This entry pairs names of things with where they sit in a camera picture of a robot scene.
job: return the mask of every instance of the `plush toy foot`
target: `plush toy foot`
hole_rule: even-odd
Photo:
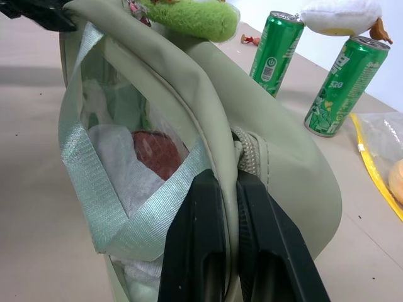
[[[375,24],[371,27],[370,36],[374,40],[388,41],[389,44],[393,44],[393,41],[389,38],[388,33],[383,28],[383,21],[381,18],[378,18]]]

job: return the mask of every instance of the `white plush toy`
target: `white plush toy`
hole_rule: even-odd
[[[383,28],[376,0],[315,0],[300,15],[306,26],[323,35],[352,36],[370,30],[374,40],[393,43]]]

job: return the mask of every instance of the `zipper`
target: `zipper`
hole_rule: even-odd
[[[259,135],[246,132],[238,126],[231,127],[231,131],[234,138],[238,168],[258,176],[267,188],[269,182],[269,163],[266,141]]]

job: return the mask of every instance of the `beige table surface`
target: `beige table surface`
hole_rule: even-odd
[[[247,25],[241,33],[258,35]],[[57,39],[31,21],[0,15],[1,302],[112,301],[105,264],[60,161]],[[236,37],[220,48],[249,72],[256,47]],[[301,123],[326,74],[293,58],[278,99]],[[363,96],[356,110],[390,108]],[[403,223],[368,177],[351,123],[332,139],[312,137],[343,195],[341,226],[315,262],[332,301],[402,301]]]

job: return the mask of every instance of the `stuffed toy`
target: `stuffed toy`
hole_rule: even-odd
[[[383,28],[382,9],[375,0],[315,0],[300,13],[312,31],[329,36],[360,35],[370,30],[374,40],[392,44]]]
[[[155,21],[174,31],[224,42],[232,38],[239,12],[225,1],[126,0],[133,15],[150,25]]]

